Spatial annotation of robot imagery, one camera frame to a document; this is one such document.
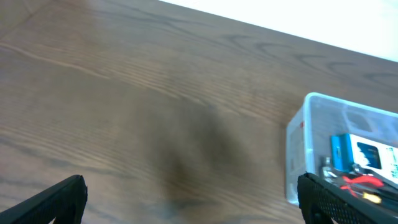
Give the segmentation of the red handled pliers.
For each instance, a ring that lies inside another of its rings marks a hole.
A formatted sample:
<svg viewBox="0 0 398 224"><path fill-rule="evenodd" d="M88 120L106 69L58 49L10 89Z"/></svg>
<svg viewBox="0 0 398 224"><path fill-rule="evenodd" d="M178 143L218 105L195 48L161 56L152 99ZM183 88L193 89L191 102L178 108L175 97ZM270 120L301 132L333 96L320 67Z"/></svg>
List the red handled pliers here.
<svg viewBox="0 0 398 224"><path fill-rule="evenodd" d="M379 180L378 178L370 175L362 175L359 177L355 177L350 179L347 176L343 176L343 185L340 186L341 190L347 190L352 196L357 197L355 191L352 189L354 184L371 184L374 187L383 187L383 181Z"/></svg>

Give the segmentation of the clear plastic container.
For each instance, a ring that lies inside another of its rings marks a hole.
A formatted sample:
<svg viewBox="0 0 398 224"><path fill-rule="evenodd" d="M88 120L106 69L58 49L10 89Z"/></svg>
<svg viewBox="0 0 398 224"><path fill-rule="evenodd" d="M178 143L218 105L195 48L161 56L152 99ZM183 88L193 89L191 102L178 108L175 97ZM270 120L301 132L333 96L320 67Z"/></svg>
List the clear plastic container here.
<svg viewBox="0 0 398 224"><path fill-rule="evenodd" d="M397 148L397 114L370 106L335 98L321 93L309 93L302 107L292 118L286 130L286 197L298 204L297 180L305 172L322 177L325 157L331 158L332 136L354 134ZM358 177L354 172L333 168L338 176L331 184L343 185L343 176ZM354 184L357 198L364 192L397 200L397 189L371 184Z"/></svg>

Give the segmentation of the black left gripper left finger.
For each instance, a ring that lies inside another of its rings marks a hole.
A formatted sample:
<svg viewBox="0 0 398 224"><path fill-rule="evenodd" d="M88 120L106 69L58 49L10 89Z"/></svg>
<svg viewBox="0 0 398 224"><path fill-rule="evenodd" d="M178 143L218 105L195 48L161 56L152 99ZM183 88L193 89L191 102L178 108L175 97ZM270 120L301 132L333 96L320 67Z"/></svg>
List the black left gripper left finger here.
<svg viewBox="0 0 398 224"><path fill-rule="evenodd" d="M37 195L1 212L1 224L80 224L88 200L81 175L72 175Z"/></svg>

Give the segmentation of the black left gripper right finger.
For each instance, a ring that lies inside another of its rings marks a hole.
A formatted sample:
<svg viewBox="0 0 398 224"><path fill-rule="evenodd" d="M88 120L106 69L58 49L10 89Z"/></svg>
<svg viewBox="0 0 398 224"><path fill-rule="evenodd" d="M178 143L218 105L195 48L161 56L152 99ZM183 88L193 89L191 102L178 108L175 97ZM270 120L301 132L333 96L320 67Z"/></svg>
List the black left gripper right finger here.
<svg viewBox="0 0 398 224"><path fill-rule="evenodd" d="M298 202L306 224L396 224L391 213L344 192L312 173L298 177Z"/></svg>

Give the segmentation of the small hammer black handle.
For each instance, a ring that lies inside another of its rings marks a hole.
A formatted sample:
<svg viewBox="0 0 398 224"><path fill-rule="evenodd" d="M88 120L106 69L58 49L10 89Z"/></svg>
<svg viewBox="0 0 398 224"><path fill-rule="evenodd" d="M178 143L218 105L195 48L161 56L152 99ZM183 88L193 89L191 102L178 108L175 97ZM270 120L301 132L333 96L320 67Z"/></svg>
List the small hammer black handle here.
<svg viewBox="0 0 398 224"><path fill-rule="evenodd" d="M333 172L331 166L331 158L325 157L322 166L322 177L327 181L332 183L338 176Z"/></svg>

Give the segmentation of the blue white screwdriver box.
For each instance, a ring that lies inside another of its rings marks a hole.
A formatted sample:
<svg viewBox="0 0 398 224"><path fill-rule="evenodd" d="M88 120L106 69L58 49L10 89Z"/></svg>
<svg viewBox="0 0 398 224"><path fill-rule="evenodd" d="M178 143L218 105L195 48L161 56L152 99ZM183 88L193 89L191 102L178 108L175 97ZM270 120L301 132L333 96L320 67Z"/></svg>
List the blue white screwdriver box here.
<svg viewBox="0 0 398 224"><path fill-rule="evenodd" d="M385 169L397 175L397 148L354 134L332 136L331 157L334 169L353 172L352 165Z"/></svg>

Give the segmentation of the black yellow screwdriver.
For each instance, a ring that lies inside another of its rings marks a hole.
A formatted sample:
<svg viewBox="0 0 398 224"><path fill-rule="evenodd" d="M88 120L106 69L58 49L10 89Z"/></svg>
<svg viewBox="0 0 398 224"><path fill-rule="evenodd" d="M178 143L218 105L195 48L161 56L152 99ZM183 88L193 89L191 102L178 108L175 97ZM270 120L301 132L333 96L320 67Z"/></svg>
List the black yellow screwdriver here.
<svg viewBox="0 0 398 224"><path fill-rule="evenodd" d="M376 194L370 194L367 192L363 193L362 198L369 200L370 202L375 203L376 205L384 207L389 210L397 209L397 200L395 199L383 197Z"/></svg>

